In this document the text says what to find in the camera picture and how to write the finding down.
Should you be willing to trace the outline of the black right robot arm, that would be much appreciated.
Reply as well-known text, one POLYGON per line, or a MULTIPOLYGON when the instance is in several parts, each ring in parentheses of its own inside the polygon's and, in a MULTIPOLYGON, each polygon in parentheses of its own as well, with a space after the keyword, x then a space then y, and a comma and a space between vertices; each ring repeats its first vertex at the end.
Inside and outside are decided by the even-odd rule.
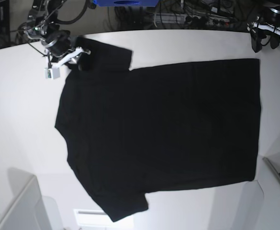
POLYGON ((40 40, 56 58, 65 55, 70 47, 70 32, 61 30, 57 23, 58 10, 64 0, 34 0, 27 21, 21 31, 31 40, 40 40))

